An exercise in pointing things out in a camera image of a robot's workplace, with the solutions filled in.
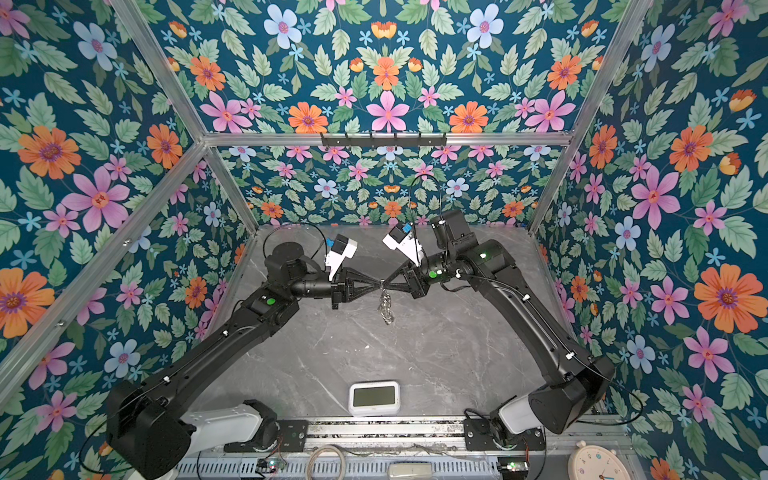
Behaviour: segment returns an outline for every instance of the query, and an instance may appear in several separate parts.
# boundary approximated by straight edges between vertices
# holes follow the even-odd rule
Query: black cable
[[[308,225],[309,227],[312,227],[315,230],[317,230],[320,233],[320,236],[323,237],[323,245],[326,246],[326,256],[328,255],[328,238],[323,233],[323,231],[320,229],[320,227],[318,227],[314,223],[300,222],[300,223],[283,223],[282,225],[280,225],[276,229],[274,229],[271,232],[269,232],[266,235],[266,237],[264,237],[264,242],[261,244],[261,253],[262,253],[262,255],[264,255],[264,258],[266,258],[266,241],[269,240],[269,238],[272,236],[273,233],[277,232],[278,230],[280,230],[283,227],[289,227],[291,225]],[[320,251],[320,247],[322,247],[323,245],[318,246],[317,250],[315,250],[315,253],[313,253],[310,258],[315,258],[315,255],[317,255],[317,252]]]

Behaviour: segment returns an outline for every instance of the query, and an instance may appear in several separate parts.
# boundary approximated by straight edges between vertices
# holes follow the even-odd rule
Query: white clock
[[[570,480],[631,480],[614,450],[587,445],[584,440],[576,446],[579,449],[568,460]]]

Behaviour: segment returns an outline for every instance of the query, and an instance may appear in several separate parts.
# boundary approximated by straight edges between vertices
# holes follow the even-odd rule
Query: clock face
[[[571,458],[571,480],[630,480],[616,455],[602,447],[588,445]]]

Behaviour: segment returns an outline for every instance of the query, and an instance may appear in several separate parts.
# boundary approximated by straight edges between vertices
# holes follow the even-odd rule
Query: white cable
[[[339,476],[336,477],[336,480],[342,480],[344,478],[344,474],[346,473],[346,459],[344,458],[344,453],[334,445],[323,445],[310,455],[310,460],[306,463],[305,480],[312,480],[312,469],[315,466],[315,460],[317,460],[317,458],[320,457],[320,454],[324,452],[333,452],[339,456],[341,465],[339,465]]]

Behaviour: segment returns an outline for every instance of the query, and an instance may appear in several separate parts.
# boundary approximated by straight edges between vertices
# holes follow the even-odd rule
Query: gray marble surface
[[[381,241],[385,227],[323,227],[358,241],[344,265],[386,277],[405,257]],[[543,269],[538,247],[522,228],[473,229],[481,242],[499,240],[522,268],[531,288],[560,317],[561,307]],[[428,254],[437,252],[432,229],[419,228]],[[261,238],[268,228],[260,232]],[[310,227],[286,227],[269,239],[266,252],[297,241],[311,255],[319,234]],[[261,244],[239,285],[246,298],[264,280]],[[317,255],[322,265],[323,251]],[[392,292],[395,322],[379,312],[379,292],[332,310],[329,300],[302,300],[300,311],[274,337],[254,347],[213,382],[193,409],[219,409],[259,399],[278,416],[348,415],[355,382],[394,379],[400,383],[400,415],[458,415],[465,407],[490,411],[514,395],[543,384],[531,354],[512,328],[472,289],[448,293],[434,286],[414,300]]]

